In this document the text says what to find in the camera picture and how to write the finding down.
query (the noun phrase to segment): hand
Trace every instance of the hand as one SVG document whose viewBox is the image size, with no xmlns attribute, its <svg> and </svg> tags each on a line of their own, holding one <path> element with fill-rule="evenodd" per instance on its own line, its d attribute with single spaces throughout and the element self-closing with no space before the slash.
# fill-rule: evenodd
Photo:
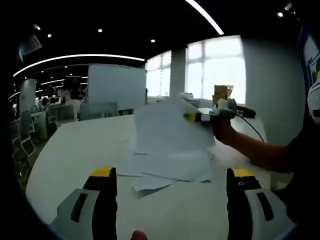
<svg viewBox="0 0 320 240">
<path fill-rule="evenodd" d="M 135 230 L 132 233 L 131 240 L 148 240 L 148 238 L 147 238 L 147 235 L 143 231 Z"/>
<path fill-rule="evenodd" d="M 236 137 L 237 132 L 231 126 L 230 121 L 216 118 L 213 119 L 211 123 L 213 135 L 215 136 L 215 138 L 225 145 L 232 145 L 232 142 Z"/>
</svg>

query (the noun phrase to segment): window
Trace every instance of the window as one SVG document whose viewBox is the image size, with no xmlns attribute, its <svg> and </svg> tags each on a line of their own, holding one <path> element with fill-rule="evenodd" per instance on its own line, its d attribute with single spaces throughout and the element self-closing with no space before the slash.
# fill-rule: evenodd
<svg viewBox="0 0 320 240">
<path fill-rule="evenodd" d="M 246 102 L 246 64 L 240 36 L 195 42 L 186 52 L 185 92 L 212 100 L 215 85 L 233 85 L 231 98 Z"/>
<path fill-rule="evenodd" d="M 169 96 L 171 51 L 164 52 L 146 62 L 146 88 L 148 97 Z"/>
</svg>

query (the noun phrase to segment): person's arm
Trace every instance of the person's arm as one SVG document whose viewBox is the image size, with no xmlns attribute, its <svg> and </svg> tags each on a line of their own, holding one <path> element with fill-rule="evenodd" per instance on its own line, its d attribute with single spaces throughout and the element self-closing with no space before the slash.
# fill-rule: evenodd
<svg viewBox="0 0 320 240">
<path fill-rule="evenodd" d="M 214 123 L 213 133 L 216 139 L 238 150 L 254 165 L 281 173 L 289 173 L 293 170 L 291 154 L 285 146 L 256 140 L 235 131 L 230 123 L 225 121 Z"/>
</svg>

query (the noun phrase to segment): stack of paper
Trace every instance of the stack of paper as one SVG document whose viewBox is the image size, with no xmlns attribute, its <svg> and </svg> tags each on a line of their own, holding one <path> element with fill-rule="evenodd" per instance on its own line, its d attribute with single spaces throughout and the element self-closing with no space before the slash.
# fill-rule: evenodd
<svg viewBox="0 0 320 240">
<path fill-rule="evenodd" d="M 132 183 L 136 191 L 163 188 L 176 181 L 211 180 L 206 148 L 215 144 L 214 136 L 201 123 L 186 120 L 184 114 L 189 112 L 199 111 L 180 98 L 135 111 L 135 152 L 140 154 L 128 153 L 115 167 L 118 175 L 139 177 Z"/>
</svg>

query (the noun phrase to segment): black ceiling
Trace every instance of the black ceiling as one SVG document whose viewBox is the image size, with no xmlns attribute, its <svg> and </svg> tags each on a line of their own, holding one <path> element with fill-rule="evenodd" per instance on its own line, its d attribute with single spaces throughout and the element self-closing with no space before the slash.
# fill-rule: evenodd
<svg viewBox="0 0 320 240">
<path fill-rule="evenodd" d="M 266 39 L 297 45 L 300 23 L 296 15 L 284 11 L 286 0 L 239 1 L 196 0 L 224 31 L 224 36 Z M 35 62 L 74 54 L 114 54 L 149 59 L 189 43 L 219 37 L 217 31 L 185 0 L 89 1 L 66 6 L 47 6 L 30 13 L 41 30 L 33 29 L 42 48 L 16 65 L 16 71 Z M 90 63 L 143 66 L 143 62 L 108 57 L 76 57 L 46 62 L 14 77 L 15 87 L 25 77 L 40 83 L 72 73 L 87 76 Z"/>
</svg>

